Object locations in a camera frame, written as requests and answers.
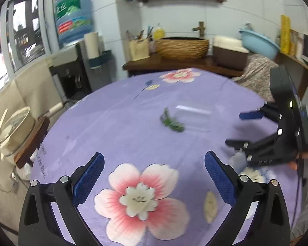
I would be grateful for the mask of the paisley patterned cloth cover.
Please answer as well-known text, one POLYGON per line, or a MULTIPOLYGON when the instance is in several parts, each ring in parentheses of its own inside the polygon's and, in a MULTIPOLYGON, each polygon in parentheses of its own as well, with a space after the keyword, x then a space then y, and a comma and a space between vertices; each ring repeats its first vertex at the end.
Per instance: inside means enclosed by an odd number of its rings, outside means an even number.
POLYGON ((270 91, 270 70, 273 68, 278 68, 274 61, 259 54, 250 54, 243 74, 232 78, 232 81, 256 92, 264 100, 273 102, 270 91))

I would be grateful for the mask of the clear plastic bottle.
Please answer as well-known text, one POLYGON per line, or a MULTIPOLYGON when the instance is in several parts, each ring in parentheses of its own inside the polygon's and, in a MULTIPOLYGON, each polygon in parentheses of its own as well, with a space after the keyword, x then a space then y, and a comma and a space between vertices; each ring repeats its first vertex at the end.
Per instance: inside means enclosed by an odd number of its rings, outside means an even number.
POLYGON ((174 108, 173 117, 182 123, 185 129, 208 132, 212 112, 209 109, 179 104, 174 108))

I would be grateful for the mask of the brown box with white lid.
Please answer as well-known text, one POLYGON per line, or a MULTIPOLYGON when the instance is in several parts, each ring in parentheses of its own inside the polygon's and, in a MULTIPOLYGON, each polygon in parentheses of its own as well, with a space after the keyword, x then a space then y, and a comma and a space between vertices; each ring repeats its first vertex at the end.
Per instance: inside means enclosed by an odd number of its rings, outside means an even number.
POLYGON ((213 38, 213 58, 220 67, 243 71, 250 51, 243 47, 240 39, 215 36, 213 38))

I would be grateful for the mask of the purple floral tablecloth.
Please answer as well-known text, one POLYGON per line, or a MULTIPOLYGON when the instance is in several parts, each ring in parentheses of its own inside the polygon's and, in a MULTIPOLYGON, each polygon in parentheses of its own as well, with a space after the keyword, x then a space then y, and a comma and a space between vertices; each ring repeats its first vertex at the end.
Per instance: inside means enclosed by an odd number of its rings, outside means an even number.
POLYGON ((112 245, 106 235, 108 218, 94 208, 94 198, 109 188, 108 176, 122 163, 144 171, 151 164, 167 164, 178 170, 179 179, 171 198, 185 203, 190 221, 183 236, 158 240, 146 232, 140 245, 205 245, 230 210, 219 201, 212 224, 203 216, 203 202, 216 187, 204 166, 206 152, 212 150, 227 163, 234 150, 227 139, 256 142, 277 131, 268 119, 243 121, 241 112, 263 105, 255 92, 228 78, 199 72, 191 83, 166 83, 161 73, 144 74, 109 84, 63 113, 48 132, 33 165, 32 178, 53 183, 85 165, 95 153, 105 157, 105 168, 79 211, 103 245, 112 245), (173 117, 179 104, 209 109, 208 132, 185 129, 182 133, 165 127, 160 116, 165 108, 173 117))

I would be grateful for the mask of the light blue plastic basin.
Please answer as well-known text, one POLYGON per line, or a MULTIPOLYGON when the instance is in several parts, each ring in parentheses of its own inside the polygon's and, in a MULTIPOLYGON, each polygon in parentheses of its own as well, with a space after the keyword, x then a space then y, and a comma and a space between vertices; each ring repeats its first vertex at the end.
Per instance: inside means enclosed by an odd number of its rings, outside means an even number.
POLYGON ((244 48, 270 60, 275 60, 280 51, 279 46, 275 42, 255 31, 241 29, 239 33, 244 48))

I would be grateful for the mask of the green leafy scrap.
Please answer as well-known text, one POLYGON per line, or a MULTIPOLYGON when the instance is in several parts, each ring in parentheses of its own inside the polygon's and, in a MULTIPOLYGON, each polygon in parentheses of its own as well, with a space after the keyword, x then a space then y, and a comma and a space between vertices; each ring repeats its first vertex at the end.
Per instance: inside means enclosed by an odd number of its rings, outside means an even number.
POLYGON ((168 108, 163 110, 163 113, 160 116, 160 121, 165 127, 168 127, 174 132, 182 133, 185 130, 185 126, 181 122, 170 116, 168 108))

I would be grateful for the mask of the white electric cooking pot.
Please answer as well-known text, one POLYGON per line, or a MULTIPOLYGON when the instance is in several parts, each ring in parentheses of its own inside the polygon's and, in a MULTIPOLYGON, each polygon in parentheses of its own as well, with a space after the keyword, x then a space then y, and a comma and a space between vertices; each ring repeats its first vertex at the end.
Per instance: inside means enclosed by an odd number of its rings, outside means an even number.
POLYGON ((8 110, 6 109, 0 120, 1 159, 16 154, 36 124, 36 120, 28 106, 14 112, 4 123, 7 112, 8 110))

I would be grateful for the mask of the brass faucet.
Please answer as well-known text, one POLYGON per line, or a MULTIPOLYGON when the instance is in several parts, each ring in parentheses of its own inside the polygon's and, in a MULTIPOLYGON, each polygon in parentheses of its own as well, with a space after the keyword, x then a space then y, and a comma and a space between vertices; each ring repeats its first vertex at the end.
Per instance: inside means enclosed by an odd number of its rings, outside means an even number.
POLYGON ((199 22, 199 25, 197 27, 192 28, 193 32, 199 32, 199 37, 200 38, 205 38, 205 24, 203 21, 199 22))

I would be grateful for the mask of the woven wicker basin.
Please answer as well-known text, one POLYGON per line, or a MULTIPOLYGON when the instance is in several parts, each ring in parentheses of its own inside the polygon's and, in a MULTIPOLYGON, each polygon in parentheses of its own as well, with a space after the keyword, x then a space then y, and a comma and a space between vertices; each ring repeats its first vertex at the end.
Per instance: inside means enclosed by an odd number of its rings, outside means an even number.
POLYGON ((158 54, 165 59, 204 59, 209 50, 209 40, 195 37, 167 37, 155 41, 158 54))

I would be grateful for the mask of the dark wooden counter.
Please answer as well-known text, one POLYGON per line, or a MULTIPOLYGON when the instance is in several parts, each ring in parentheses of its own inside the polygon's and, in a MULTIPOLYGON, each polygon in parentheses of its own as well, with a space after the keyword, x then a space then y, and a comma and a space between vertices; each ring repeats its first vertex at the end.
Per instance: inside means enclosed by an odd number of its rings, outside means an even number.
POLYGON ((140 74, 172 71, 185 68, 198 68, 228 78, 239 77, 243 74, 243 71, 216 65, 211 56, 197 60, 176 60, 166 59, 161 57, 159 54, 154 54, 149 58, 138 61, 129 61, 123 65, 123 70, 128 73, 129 77, 138 76, 140 74))

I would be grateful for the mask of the black water dispenser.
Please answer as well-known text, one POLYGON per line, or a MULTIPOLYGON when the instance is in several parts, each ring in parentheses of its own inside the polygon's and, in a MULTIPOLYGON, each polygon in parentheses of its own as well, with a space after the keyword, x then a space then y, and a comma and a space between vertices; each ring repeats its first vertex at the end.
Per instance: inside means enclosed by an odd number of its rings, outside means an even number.
POLYGON ((80 100, 92 92, 79 42, 70 43, 51 54, 49 70, 57 77, 66 99, 80 100))

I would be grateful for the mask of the yellow dish soap bottle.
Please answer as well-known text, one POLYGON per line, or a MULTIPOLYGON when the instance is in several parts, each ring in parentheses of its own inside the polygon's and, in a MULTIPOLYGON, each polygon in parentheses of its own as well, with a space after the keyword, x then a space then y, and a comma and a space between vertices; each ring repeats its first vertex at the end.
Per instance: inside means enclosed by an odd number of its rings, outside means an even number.
POLYGON ((153 39, 155 41, 158 41, 159 39, 162 39, 165 37, 165 31, 164 29, 161 27, 161 24, 157 25, 157 28, 153 34, 153 39))

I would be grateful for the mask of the beige utensil holder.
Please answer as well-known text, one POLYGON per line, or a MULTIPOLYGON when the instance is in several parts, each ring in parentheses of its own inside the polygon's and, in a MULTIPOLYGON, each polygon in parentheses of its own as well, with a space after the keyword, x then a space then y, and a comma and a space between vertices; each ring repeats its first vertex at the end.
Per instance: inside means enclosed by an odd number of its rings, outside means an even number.
POLYGON ((131 40, 129 42, 130 57, 133 62, 149 58, 148 39, 131 40))

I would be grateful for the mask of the paper towel roll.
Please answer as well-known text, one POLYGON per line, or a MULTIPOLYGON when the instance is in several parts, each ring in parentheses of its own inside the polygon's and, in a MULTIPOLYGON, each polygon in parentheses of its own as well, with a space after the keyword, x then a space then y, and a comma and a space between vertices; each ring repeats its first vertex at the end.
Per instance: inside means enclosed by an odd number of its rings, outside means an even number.
POLYGON ((98 32, 90 32, 84 35, 84 43, 88 59, 95 59, 101 55, 99 49, 98 32))

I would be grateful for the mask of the blue water jug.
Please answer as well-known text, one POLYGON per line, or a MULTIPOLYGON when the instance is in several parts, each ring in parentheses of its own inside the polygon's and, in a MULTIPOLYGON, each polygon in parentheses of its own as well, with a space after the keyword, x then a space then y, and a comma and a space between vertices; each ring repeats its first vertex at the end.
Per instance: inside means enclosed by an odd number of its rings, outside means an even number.
POLYGON ((56 0, 55 24, 61 46, 93 31, 91 12, 91 0, 56 0))

